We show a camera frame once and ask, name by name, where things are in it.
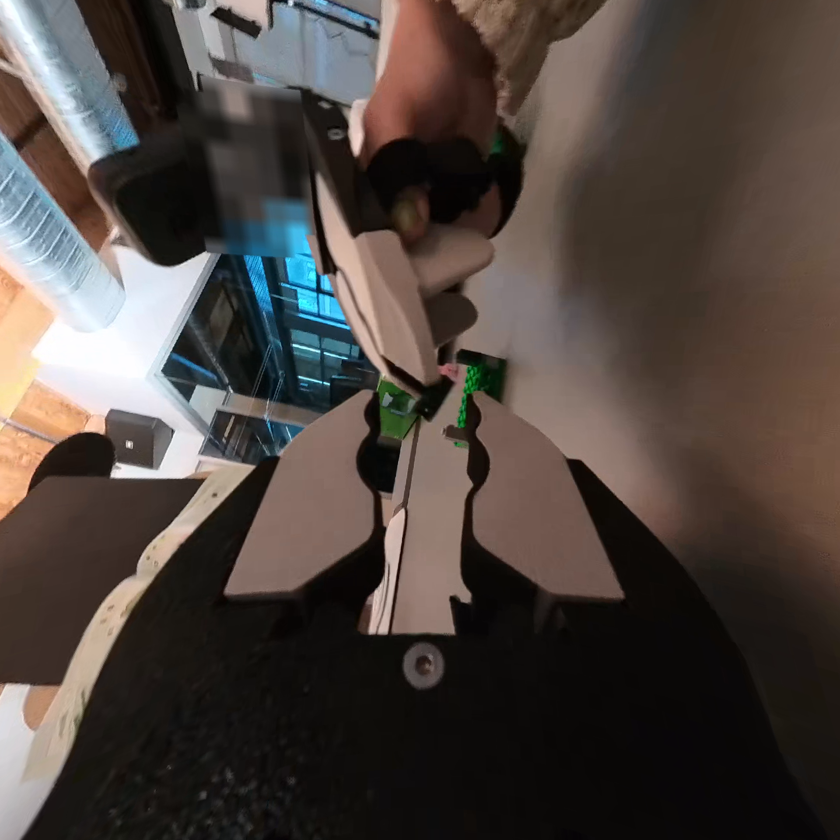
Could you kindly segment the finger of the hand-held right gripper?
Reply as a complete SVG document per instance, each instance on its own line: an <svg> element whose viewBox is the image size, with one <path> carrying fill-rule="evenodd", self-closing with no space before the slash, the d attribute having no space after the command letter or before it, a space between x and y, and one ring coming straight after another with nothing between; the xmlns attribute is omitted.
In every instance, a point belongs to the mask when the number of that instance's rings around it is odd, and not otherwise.
<svg viewBox="0 0 840 840"><path fill-rule="evenodd" d="M360 267L354 275L364 351L384 375L405 389L427 389L439 378L417 275L399 237L391 231L354 239Z"/></svg>
<svg viewBox="0 0 840 840"><path fill-rule="evenodd" d="M322 203L319 191L310 192L311 234L308 246L318 273L329 279L345 320L364 355L386 380L398 385L413 397L424 392L406 373L400 373L383 354L382 338L377 332L371 294L367 287L362 259L354 237L330 192Z"/></svg>

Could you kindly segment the silver ventilation duct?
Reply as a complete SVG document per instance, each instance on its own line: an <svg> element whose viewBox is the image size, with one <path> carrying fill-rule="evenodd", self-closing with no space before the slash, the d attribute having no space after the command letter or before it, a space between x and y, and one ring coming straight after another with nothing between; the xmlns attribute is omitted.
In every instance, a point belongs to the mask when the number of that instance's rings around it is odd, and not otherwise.
<svg viewBox="0 0 840 840"><path fill-rule="evenodd" d="M74 1L2 1L2 41L83 175L139 137Z"/></svg>
<svg viewBox="0 0 840 840"><path fill-rule="evenodd" d="M76 331L106 329L125 302L119 278L1 136L2 267Z"/></svg>

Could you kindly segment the green lego box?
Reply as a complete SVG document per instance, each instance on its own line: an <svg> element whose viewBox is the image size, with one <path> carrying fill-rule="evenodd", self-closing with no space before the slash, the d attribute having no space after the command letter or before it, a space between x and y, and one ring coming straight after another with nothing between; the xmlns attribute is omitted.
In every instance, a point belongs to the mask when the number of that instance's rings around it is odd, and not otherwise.
<svg viewBox="0 0 840 840"><path fill-rule="evenodd" d="M380 404L381 435L403 440L418 418L417 398L384 377L380 377L376 392Z"/></svg>

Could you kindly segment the person's right hand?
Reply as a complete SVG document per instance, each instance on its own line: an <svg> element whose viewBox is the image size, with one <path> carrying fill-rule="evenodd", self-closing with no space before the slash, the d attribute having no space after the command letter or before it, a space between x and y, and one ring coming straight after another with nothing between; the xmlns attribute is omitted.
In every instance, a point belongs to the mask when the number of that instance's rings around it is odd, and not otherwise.
<svg viewBox="0 0 840 840"><path fill-rule="evenodd" d="M467 139L487 157L497 123L494 59L472 25L450 2L400 2L364 111L362 161L401 139Z"/></svg>

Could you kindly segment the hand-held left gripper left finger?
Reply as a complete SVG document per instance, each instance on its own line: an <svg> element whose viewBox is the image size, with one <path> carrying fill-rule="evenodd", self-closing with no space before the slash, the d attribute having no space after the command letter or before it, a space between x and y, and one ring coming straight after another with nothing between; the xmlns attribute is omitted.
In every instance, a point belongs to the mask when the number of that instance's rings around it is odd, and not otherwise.
<svg viewBox="0 0 840 840"><path fill-rule="evenodd" d="M227 578L226 604L265 607L281 634L360 631L384 575L382 499L365 473L379 433L378 396L360 391L291 441Z"/></svg>

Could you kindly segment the black wall speaker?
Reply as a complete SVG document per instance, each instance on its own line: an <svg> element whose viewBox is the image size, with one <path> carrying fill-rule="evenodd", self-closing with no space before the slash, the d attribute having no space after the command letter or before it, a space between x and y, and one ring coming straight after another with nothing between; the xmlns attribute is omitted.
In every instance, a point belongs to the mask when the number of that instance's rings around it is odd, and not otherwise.
<svg viewBox="0 0 840 840"><path fill-rule="evenodd" d="M105 416L105 435L114 446L118 465L157 470L174 430L158 417L112 409Z"/></svg>

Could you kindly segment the small dark green lego piece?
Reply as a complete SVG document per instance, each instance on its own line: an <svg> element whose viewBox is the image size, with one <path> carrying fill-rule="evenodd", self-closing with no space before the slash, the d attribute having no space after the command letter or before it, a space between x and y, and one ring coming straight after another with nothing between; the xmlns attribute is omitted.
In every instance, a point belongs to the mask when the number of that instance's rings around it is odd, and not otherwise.
<svg viewBox="0 0 840 840"><path fill-rule="evenodd" d="M431 422L445 402L454 384L451 378L442 376L433 385L425 387L423 393L416 401L416 414L422 419Z"/></svg>

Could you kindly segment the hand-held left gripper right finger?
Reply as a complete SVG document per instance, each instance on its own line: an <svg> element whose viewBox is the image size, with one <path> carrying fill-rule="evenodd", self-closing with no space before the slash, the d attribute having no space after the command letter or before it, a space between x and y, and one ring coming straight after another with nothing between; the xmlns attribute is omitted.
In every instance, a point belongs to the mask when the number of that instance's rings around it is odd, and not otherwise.
<svg viewBox="0 0 840 840"><path fill-rule="evenodd" d="M565 605L615 606L624 590L563 452L484 392L467 398L470 489L460 574L478 624L510 609L549 624Z"/></svg>

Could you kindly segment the green lego assembly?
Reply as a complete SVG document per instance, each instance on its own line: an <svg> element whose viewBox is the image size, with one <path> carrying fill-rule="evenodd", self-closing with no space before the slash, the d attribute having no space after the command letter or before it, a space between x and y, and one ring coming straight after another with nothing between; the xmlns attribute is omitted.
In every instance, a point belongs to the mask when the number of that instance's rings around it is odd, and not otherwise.
<svg viewBox="0 0 840 840"><path fill-rule="evenodd" d="M507 380L508 361L506 359L473 350L460 349L455 361L465 367L465 384L461 393L456 426L466 429L467 404L469 395L483 392L501 403ZM468 446L465 432L465 442L455 444L459 447Z"/></svg>

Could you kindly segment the open instruction booklet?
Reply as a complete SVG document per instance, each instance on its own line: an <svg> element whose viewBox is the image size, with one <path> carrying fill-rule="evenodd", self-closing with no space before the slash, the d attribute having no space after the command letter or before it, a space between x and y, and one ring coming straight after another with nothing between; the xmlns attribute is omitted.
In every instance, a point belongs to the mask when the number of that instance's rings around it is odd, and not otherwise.
<svg viewBox="0 0 840 840"><path fill-rule="evenodd" d="M134 607L174 553L253 470L251 465L231 465L209 472L183 510L142 551L135 572L100 604L35 732L22 782L55 779L77 739L104 663Z"/></svg>

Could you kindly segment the large glass window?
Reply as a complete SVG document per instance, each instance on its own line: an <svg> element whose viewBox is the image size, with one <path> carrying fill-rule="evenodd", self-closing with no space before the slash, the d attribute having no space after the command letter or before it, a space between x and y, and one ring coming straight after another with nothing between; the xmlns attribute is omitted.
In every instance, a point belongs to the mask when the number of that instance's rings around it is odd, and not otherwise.
<svg viewBox="0 0 840 840"><path fill-rule="evenodd" d="M377 378L308 255L215 258L156 374L197 423L199 458L245 465Z"/></svg>

